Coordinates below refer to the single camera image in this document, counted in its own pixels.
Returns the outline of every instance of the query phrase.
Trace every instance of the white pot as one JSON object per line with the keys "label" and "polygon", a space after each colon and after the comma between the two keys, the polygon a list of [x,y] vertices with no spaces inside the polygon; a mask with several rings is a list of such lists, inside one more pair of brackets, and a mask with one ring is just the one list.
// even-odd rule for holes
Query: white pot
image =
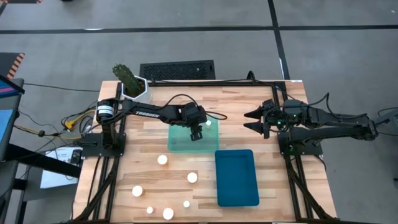
{"label": "white pot", "polygon": [[126,99],[129,99],[129,100],[132,100],[135,102],[149,103],[150,99],[152,98],[152,94],[149,91],[149,86],[148,86],[147,80],[145,78],[141,78],[141,77],[137,77],[137,76],[135,76],[135,77],[144,82],[145,91],[136,97],[131,97],[126,94],[126,89],[124,87],[124,84],[122,83],[122,96],[124,96]]}

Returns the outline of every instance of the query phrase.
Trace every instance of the transparent green container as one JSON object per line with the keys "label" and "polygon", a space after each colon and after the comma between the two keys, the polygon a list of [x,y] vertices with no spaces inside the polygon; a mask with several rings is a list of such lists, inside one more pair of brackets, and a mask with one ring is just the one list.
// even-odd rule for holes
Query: transparent green container
{"label": "transparent green container", "polygon": [[207,120],[211,121],[211,125],[208,128],[205,123],[201,124],[203,139],[197,141],[191,141],[190,128],[183,128],[176,125],[170,126],[167,149],[170,152],[177,153],[209,153],[218,150],[220,146],[218,140],[218,120],[209,116]]}

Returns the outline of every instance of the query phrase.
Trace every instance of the wooden tabletop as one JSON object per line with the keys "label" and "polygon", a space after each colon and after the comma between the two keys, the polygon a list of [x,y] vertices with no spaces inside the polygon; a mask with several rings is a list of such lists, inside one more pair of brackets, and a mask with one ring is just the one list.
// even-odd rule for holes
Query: wooden tabletop
{"label": "wooden tabletop", "polygon": [[[116,94],[116,81],[103,82],[99,100]],[[298,100],[307,101],[302,82],[286,81],[287,93]],[[244,113],[258,108],[272,98],[266,86],[212,86],[212,87],[151,87],[151,104],[163,105],[172,96],[185,93],[197,100],[206,110],[228,116],[220,121],[220,149],[251,149],[254,153],[260,204],[256,207],[221,208],[217,204],[215,155],[174,154],[167,150],[167,124],[142,116],[128,116],[126,120],[127,143],[121,157],[111,222],[166,222],[163,209],[174,210],[171,222],[272,222],[294,221],[292,199],[287,180],[285,162],[279,153],[275,133],[263,139],[258,133],[243,126],[255,122],[245,118]],[[173,103],[188,103],[189,99],[178,97]],[[157,157],[165,154],[168,166],[160,166]],[[332,216],[336,215],[328,179],[323,164],[313,156],[302,156],[309,191]],[[74,203],[74,217],[86,207],[87,196],[97,158],[84,161]],[[196,172],[198,181],[190,184],[187,174]],[[101,168],[98,169],[93,195],[98,186]],[[144,188],[141,197],[132,196],[131,190],[140,185]],[[302,216],[305,207],[298,190]],[[100,218],[104,217],[106,192],[101,203]],[[191,203],[189,208],[183,202]],[[147,207],[155,212],[146,214]]]}

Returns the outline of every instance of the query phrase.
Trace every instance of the potted plant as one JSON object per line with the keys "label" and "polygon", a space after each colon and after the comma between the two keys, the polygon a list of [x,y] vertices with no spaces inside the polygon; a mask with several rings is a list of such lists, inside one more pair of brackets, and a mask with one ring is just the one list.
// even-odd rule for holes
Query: potted plant
{"label": "potted plant", "polygon": [[152,94],[145,78],[133,75],[131,70],[122,64],[115,65],[112,71],[122,81],[122,96],[135,102],[150,102]]}

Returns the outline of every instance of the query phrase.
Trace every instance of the white ball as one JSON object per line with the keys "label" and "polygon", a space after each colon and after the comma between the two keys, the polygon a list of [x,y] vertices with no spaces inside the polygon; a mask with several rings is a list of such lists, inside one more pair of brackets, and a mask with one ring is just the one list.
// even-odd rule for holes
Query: white ball
{"label": "white ball", "polygon": [[174,216],[174,211],[171,208],[165,208],[163,210],[163,218],[166,220],[171,220]]}
{"label": "white ball", "polygon": [[198,180],[198,175],[194,172],[189,173],[187,179],[191,184],[193,184]]}
{"label": "white ball", "polygon": [[152,212],[154,212],[154,208],[152,208],[152,207],[147,207],[147,213],[148,213],[148,214],[152,214]]}
{"label": "white ball", "polygon": [[167,163],[167,156],[165,156],[165,155],[160,155],[160,156],[157,158],[157,162],[158,162],[160,165],[166,164],[166,163]]}
{"label": "white ball", "polygon": [[184,201],[183,206],[185,208],[189,208],[189,206],[191,205],[191,203],[189,203],[189,201]]}
{"label": "white ball", "polygon": [[140,197],[142,195],[143,189],[141,186],[135,186],[132,188],[132,194],[136,197]]}

